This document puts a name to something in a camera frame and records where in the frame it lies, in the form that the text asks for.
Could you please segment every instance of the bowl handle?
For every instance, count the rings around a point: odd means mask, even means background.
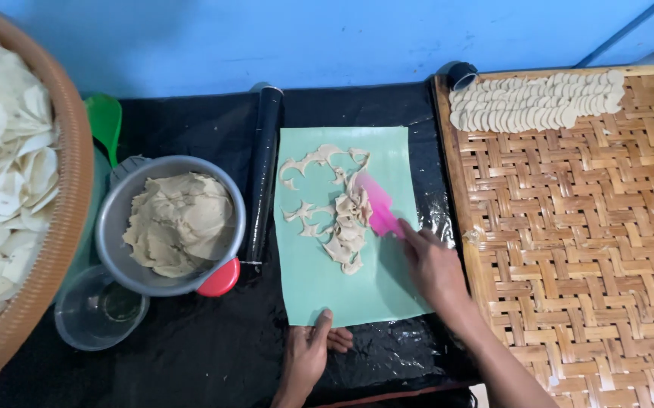
[[[218,268],[201,286],[195,291],[202,296],[221,296],[231,290],[238,280],[241,264],[238,258],[233,258],[222,267]]]

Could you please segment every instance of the person's left hand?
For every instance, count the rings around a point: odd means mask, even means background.
[[[284,373],[272,406],[301,406],[327,365],[327,349],[346,353],[352,333],[332,329],[332,311],[322,311],[315,327],[292,326],[284,353]]]

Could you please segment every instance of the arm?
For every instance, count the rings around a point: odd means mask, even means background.
[[[332,329],[332,311],[317,318],[317,326],[291,326],[284,351],[284,372],[272,408],[298,408],[322,377],[327,365],[327,349],[346,353],[352,347],[352,333]]]
[[[554,400],[503,347],[468,295],[458,252],[430,230],[419,232],[400,220],[410,277],[440,319],[465,343],[488,389],[505,408],[553,408]]]

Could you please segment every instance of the pink spatula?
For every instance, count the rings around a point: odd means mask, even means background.
[[[383,236],[392,231],[395,235],[404,239],[400,224],[397,218],[390,211],[392,207],[392,198],[380,187],[379,184],[366,172],[360,172],[354,180],[355,187],[362,187],[368,192],[368,200],[373,209],[373,215],[370,217],[370,226],[379,236]]]

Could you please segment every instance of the large woven basket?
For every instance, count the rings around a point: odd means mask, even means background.
[[[75,255],[93,186],[93,142],[82,100],[65,70],[0,16],[0,42],[17,52],[50,91],[60,123],[59,189],[45,243],[23,288],[0,315],[0,370],[47,310]]]

